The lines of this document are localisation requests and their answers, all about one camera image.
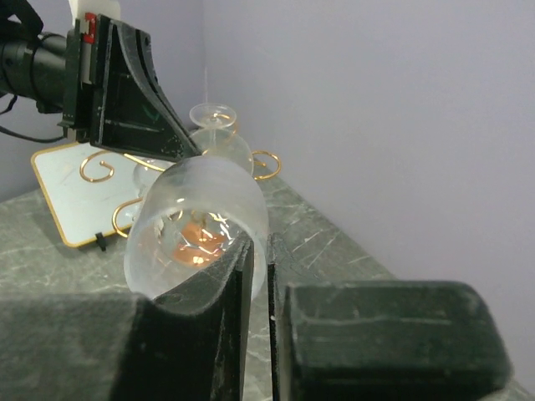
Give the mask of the clear short wine glass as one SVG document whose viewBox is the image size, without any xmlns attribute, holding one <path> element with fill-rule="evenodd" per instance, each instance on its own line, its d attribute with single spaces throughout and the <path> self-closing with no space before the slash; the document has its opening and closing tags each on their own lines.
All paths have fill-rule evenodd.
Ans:
<svg viewBox="0 0 535 401">
<path fill-rule="evenodd" d="M 219 156 L 169 167 L 145 193 L 126 240 L 124 273 L 132 292 L 156 298 L 252 240 L 252 298 L 267 275 L 268 208 L 252 174 Z"/>
</svg>

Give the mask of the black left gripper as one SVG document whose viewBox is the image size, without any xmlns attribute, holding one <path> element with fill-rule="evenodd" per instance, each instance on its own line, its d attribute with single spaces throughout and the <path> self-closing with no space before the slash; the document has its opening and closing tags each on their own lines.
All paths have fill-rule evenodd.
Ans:
<svg viewBox="0 0 535 401">
<path fill-rule="evenodd" d="M 158 82 L 148 33 L 82 12 L 68 32 L 64 59 L 65 138 L 172 162 L 201 153 Z"/>
</svg>

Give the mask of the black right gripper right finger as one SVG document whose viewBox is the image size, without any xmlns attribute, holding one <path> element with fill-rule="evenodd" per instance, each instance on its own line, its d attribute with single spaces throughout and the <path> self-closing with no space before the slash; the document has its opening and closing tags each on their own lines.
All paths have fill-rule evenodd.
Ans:
<svg viewBox="0 0 535 401">
<path fill-rule="evenodd" d="M 463 282 L 302 274 L 268 240 L 276 400 L 478 400 L 503 390 L 511 359 L 490 309 Z"/>
</svg>

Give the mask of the clear tall wine glass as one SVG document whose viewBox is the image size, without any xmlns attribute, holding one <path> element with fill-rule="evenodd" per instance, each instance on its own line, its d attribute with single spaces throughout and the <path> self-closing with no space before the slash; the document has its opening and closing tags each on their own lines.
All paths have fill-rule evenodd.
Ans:
<svg viewBox="0 0 535 401">
<path fill-rule="evenodd" d="M 233 108 L 219 103 L 198 104 L 189 116 L 198 127 L 191 139 L 202 155 L 229 159 L 252 175 L 252 151 L 237 133 L 237 113 Z"/>
</svg>

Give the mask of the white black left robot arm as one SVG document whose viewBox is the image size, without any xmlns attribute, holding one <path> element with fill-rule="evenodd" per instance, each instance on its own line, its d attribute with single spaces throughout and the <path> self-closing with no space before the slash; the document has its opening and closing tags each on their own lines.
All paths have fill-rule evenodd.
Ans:
<svg viewBox="0 0 535 401">
<path fill-rule="evenodd" d="M 64 137 L 178 162 L 199 155 L 155 73 L 148 33 L 116 1 L 72 1 L 66 36 L 46 33 L 28 1 L 1 3 L 1 94 L 60 113 Z"/>
</svg>

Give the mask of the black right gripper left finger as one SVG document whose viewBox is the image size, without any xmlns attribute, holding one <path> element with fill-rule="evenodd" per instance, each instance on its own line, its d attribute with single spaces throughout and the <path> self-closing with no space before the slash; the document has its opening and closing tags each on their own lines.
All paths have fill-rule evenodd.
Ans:
<svg viewBox="0 0 535 401">
<path fill-rule="evenodd" d="M 1 299 L 4 400 L 239 400 L 254 246 L 149 299 L 116 292 Z"/>
</svg>

